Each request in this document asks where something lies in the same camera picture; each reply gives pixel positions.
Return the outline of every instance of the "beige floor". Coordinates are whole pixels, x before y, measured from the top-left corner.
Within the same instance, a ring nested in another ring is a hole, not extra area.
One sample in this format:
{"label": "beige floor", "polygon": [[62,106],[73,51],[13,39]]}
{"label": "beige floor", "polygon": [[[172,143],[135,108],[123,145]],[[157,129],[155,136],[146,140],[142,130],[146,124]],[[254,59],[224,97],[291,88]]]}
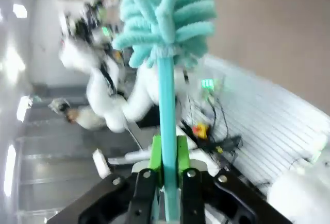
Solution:
{"label": "beige floor", "polygon": [[330,0],[216,0],[210,52],[330,115]]}

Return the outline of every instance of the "corrugated white surface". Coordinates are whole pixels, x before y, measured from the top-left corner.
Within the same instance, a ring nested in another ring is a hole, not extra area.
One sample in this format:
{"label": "corrugated white surface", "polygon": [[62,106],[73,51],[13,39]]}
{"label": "corrugated white surface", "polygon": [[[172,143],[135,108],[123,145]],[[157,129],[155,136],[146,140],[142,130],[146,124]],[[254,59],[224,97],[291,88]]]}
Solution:
{"label": "corrugated white surface", "polygon": [[[273,83],[208,56],[201,76],[222,79],[219,98],[229,134],[242,134],[235,166],[252,182],[272,182],[300,157],[316,158],[328,139],[329,117]],[[191,99],[194,120],[205,119]],[[217,105],[216,137],[226,129]],[[187,122],[190,119],[189,103]]]}

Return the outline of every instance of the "microfiber duster strand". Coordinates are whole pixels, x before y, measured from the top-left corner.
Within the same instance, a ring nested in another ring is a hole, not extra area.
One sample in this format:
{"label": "microfiber duster strand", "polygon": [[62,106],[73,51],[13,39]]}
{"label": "microfiber duster strand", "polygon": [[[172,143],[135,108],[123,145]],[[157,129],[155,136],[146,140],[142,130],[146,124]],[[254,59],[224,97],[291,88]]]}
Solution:
{"label": "microfiber duster strand", "polygon": [[214,10],[213,0],[123,0],[124,31],[112,43],[115,49],[133,47],[131,67],[157,64],[167,221],[179,219],[174,66],[193,67],[208,51],[206,37],[214,32],[208,20],[216,16]]}

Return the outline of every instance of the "bolt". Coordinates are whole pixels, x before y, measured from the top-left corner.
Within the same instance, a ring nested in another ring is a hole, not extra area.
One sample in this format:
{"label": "bolt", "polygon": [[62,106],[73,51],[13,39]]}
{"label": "bolt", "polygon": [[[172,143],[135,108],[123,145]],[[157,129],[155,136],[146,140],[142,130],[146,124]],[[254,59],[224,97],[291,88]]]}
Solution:
{"label": "bolt", "polygon": [[190,170],[187,172],[187,175],[189,178],[193,178],[196,176],[196,172],[194,170]]}
{"label": "bolt", "polygon": [[220,177],[218,177],[218,180],[219,180],[221,183],[225,183],[225,182],[227,182],[227,177],[224,176],[224,175],[221,175]]}
{"label": "bolt", "polygon": [[115,180],[113,180],[112,182],[114,185],[118,185],[120,183],[120,178],[116,178]]}
{"label": "bolt", "polygon": [[143,176],[144,176],[145,178],[149,178],[149,177],[150,177],[150,171],[146,171],[146,172],[143,174]]}

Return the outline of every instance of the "white wall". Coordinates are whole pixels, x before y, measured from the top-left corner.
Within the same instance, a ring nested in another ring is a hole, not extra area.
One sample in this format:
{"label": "white wall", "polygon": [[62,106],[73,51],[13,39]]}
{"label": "white wall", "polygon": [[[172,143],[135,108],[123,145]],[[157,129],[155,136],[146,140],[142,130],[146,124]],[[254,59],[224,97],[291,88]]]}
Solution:
{"label": "white wall", "polygon": [[216,0],[210,52],[330,114],[330,0]]}
{"label": "white wall", "polygon": [[32,57],[29,75],[33,83],[49,87],[84,85],[88,76],[66,70],[58,58],[61,41],[60,15],[78,14],[85,1],[37,0],[32,28]]}

